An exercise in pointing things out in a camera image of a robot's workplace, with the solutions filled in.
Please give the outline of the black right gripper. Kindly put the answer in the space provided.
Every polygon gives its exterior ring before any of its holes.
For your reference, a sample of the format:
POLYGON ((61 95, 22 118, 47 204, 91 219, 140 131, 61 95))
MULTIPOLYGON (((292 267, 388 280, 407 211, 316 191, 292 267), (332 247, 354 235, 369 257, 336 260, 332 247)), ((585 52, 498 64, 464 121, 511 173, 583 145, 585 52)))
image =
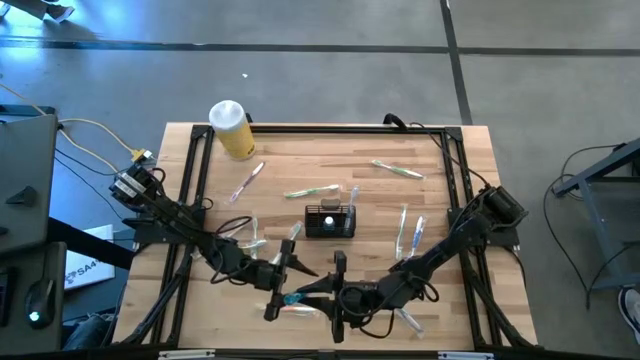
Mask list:
POLYGON ((328 273, 315 282, 299 287, 295 292, 334 294, 334 301, 330 298, 302 298, 301 303, 319 310, 332 320, 333 341, 342 343, 345 338, 345 326, 361 329, 372 321, 373 311, 376 308, 373 295, 375 286, 368 282, 345 280, 347 257, 343 251, 335 251, 333 260, 335 274, 328 273))

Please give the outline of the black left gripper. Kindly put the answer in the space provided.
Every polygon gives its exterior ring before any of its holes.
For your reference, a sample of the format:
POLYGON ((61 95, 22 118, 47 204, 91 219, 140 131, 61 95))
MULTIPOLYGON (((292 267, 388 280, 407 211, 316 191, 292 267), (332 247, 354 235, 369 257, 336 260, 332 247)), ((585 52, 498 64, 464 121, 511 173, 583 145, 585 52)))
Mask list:
POLYGON ((270 291, 271 298, 264 310, 264 319, 274 321, 278 318, 278 310, 286 305, 285 294, 282 292, 286 282, 286 267, 299 271, 309 276, 318 277, 318 274, 304 265, 293 253, 293 241, 283 240, 280 252, 280 263, 273 265, 265 260, 255 260, 249 265, 247 282, 256 289, 270 291))

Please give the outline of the orange toothbrush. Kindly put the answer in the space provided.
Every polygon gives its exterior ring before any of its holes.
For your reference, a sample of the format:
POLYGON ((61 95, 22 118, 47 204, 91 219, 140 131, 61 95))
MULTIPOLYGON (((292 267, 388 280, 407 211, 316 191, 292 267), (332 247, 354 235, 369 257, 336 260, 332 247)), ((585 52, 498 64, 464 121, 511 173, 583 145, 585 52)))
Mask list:
POLYGON ((286 305, 278 310, 278 315, 288 314, 294 316, 317 316, 319 311, 304 305, 286 305))

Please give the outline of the black wire basket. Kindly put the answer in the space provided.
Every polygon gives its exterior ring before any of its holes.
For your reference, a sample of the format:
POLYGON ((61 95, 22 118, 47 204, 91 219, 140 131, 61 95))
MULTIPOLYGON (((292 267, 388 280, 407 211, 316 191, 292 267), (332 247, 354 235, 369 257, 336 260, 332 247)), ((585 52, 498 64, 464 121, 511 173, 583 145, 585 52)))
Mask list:
POLYGON ((307 205, 304 213, 304 227, 307 238, 353 238, 356 229, 357 210, 354 208, 353 223, 349 234, 343 231, 348 204, 343 205, 337 198, 322 199, 319 204, 307 205), (323 221, 331 216, 335 221, 334 231, 325 231, 323 221))

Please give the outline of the purple toothbrush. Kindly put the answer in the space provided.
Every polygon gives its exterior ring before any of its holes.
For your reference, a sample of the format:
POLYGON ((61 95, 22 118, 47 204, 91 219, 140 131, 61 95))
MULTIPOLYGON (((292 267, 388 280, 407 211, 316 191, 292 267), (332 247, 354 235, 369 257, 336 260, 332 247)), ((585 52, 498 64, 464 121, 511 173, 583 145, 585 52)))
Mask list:
POLYGON ((265 162, 259 163, 249 174, 249 176, 235 189, 229 198, 230 203, 234 203, 246 187, 258 176, 265 166, 265 162))

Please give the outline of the white tape strip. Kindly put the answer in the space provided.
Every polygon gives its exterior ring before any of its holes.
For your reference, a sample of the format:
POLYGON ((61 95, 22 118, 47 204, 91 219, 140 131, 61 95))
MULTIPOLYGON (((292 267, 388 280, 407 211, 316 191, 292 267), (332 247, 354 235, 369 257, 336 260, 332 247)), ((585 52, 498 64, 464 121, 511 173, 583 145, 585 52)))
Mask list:
POLYGON ((439 351, 438 360, 495 360, 493 353, 439 351))
POLYGON ((157 360, 208 360, 216 357, 216 351, 211 349, 180 349, 161 351, 157 360))

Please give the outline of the yellow wipes canister white lid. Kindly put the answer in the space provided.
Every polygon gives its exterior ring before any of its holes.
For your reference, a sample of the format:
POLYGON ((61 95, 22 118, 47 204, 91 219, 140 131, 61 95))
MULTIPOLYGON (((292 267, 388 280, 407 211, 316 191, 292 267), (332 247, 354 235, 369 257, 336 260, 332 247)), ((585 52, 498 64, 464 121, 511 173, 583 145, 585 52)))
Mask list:
POLYGON ((244 108, 233 100, 223 100, 209 111, 209 123, 229 156, 245 160, 255 153, 255 141, 244 108))

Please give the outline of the white printed box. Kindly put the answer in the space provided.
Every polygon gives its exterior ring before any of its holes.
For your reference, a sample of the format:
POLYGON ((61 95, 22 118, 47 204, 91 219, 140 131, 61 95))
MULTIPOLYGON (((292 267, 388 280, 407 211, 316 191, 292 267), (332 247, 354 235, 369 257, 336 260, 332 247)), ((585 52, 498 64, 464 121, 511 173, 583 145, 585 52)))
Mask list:
POLYGON ((95 258, 66 251, 64 290, 92 285, 115 277, 115 267, 95 258))

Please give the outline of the person's leg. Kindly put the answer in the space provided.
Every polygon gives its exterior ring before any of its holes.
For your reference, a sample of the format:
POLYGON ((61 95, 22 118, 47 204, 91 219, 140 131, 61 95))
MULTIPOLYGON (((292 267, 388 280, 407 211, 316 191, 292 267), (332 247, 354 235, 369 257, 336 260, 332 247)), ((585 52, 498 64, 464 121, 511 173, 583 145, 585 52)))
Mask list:
POLYGON ((113 313, 88 314, 62 326, 64 351, 100 348, 112 339, 117 316, 113 313))

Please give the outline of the black diagonal beam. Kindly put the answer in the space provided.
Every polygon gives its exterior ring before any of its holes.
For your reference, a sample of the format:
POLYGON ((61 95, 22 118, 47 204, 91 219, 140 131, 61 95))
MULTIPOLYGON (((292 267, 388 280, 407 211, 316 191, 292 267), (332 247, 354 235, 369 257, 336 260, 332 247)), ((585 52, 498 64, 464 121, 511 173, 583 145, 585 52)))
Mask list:
POLYGON ((63 242, 67 249, 115 267, 129 270, 134 252, 107 240, 88 234, 50 217, 47 223, 48 243, 63 242))

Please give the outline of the black computer mouse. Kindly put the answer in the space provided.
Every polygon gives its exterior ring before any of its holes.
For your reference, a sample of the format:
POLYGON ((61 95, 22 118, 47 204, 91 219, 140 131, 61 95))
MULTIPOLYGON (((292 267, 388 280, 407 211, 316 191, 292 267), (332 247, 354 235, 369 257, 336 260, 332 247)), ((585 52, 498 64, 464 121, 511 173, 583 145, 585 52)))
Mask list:
POLYGON ((33 329, 49 326, 55 316, 55 281, 41 278, 31 284, 25 296, 25 314, 33 329))

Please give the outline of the black triangular desk part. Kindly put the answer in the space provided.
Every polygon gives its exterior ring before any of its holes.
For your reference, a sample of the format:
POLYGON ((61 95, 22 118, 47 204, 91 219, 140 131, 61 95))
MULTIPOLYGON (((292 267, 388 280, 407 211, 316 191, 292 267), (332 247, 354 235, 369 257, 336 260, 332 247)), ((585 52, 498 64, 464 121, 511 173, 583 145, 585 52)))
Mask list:
POLYGON ((8 205, 23 205, 26 207, 32 207, 37 201, 38 193, 31 186, 25 186, 22 190, 11 195, 5 201, 8 205))

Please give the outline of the grey desk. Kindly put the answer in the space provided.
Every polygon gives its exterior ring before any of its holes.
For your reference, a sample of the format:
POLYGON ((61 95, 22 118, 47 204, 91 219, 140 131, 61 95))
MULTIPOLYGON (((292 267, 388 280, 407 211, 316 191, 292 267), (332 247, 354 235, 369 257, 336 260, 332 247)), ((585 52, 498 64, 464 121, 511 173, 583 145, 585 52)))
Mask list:
POLYGON ((48 243, 57 118, 39 116, 0 124, 0 357, 57 351, 66 245, 48 243), (34 206, 6 199, 33 187, 34 206), (43 329, 26 320, 25 296, 41 278, 55 281, 55 316, 43 329))

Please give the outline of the person's shoe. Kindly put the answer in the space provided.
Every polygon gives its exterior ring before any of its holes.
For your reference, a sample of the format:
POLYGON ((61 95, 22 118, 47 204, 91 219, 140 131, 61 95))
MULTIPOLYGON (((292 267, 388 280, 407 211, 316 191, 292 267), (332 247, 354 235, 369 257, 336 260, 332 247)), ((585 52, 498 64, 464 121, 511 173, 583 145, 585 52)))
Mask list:
POLYGON ((640 292, 631 287, 622 288, 618 293, 617 304, 637 344, 640 345, 640 292))
POLYGON ((62 23, 68 20, 75 12, 75 8, 73 6, 63 6, 53 2, 46 2, 45 5, 45 13, 57 23, 62 23))

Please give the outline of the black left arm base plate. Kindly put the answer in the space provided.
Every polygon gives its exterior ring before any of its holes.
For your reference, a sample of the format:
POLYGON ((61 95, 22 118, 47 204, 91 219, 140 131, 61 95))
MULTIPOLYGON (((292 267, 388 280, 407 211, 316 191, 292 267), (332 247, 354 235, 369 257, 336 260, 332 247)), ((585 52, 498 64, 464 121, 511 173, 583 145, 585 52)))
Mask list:
POLYGON ((125 218, 122 223, 134 230, 134 240, 141 244, 187 244, 203 231, 181 219, 125 218))

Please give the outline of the black aluminium table frame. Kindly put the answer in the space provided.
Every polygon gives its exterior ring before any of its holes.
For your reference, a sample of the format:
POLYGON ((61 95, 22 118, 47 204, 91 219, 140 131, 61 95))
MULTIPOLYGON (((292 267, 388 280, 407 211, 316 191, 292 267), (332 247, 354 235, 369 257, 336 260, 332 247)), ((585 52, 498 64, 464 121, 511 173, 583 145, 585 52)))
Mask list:
MULTIPOLYGON (((199 124, 169 123, 158 156, 158 165, 167 174, 167 195, 179 197, 191 133, 199 124)), ((272 259, 280 240, 304 217, 307 204, 319 203, 325 194, 285 199, 284 193, 339 183, 339 196, 347 203, 350 190, 360 186, 355 201, 358 210, 356 234, 352 240, 305 239, 299 235, 295 251, 301 262, 321 277, 334 271, 333 253, 342 250, 348 257, 349 280, 377 280, 395 263, 395 241, 401 206, 408 205, 403 246, 409 251, 411 237, 419 216, 427 217, 419 250, 425 251, 447 233, 451 200, 464 204, 482 186, 477 179, 462 180, 460 170, 452 165, 454 175, 446 174, 441 151, 428 135, 401 133, 382 126, 302 125, 293 133, 293 125, 258 125, 254 129, 256 154, 246 161, 233 161, 216 139, 210 152, 204 197, 214 202, 207 211, 205 228, 213 231, 224 221, 242 215, 257 216, 259 235, 269 243, 259 251, 261 258, 272 259), (412 180, 371 164, 410 168, 426 175, 412 180), (229 197, 260 163, 265 167, 243 191, 238 200, 229 197)), ((465 155, 471 167, 492 184, 499 185, 491 140, 486 126, 462 126, 465 155)), ((168 246, 155 244, 136 256, 129 272, 114 341, 124 340, 142 321, 158 296, 168 246)), ((536 343, 527 294, 519 264, 500 248, 485 253, 493 295, 505 315, 529 342, 536 343)), ((386 339, 378 340, 346 326, 343 343, 333 342, 330 322, 324 314, 298 315, 281 312, 273 322, 263 319, 269 293, 250 285, 235 286, 224 282, 210 284, 213 271, 199 259, 192 265, 185 298, 185 309, 178 346, 180 348, 222 349, 313 349, 313 350, 471 350, 471 335, 466 294, 459 258, 451 259, 435 272, 432 284, 440 299, 436 303, 412 301, 407 311, 425 329, 419 338, 402 318, 386 339)))

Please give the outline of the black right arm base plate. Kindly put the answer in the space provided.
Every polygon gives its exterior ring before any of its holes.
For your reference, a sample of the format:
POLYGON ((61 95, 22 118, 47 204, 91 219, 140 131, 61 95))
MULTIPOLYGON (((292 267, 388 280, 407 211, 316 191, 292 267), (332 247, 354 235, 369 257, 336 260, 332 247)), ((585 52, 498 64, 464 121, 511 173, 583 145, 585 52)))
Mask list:
MULTIPOLYGON (((448 223, 452 224, 460 212, 461 208, 449 208, 447 210, 448 223)), ((500 231, 490 232, 484 238, 475 241, 474 245, 517 247, 520 245, 520 240, 517 234, 517 230, 515 228, 508 228, 500 231)))

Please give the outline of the blue-grey metal table frame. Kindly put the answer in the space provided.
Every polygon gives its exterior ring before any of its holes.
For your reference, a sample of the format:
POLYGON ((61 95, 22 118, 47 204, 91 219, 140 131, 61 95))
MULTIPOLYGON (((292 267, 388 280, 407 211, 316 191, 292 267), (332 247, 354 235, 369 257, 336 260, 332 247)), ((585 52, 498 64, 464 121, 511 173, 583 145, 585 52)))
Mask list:
POLYGON ((640 138, 600 145, 607 155, 575 174, 561 168, 551 187, 557 197, 582 199, 603 257, 586 290, 640 285, 640 138))

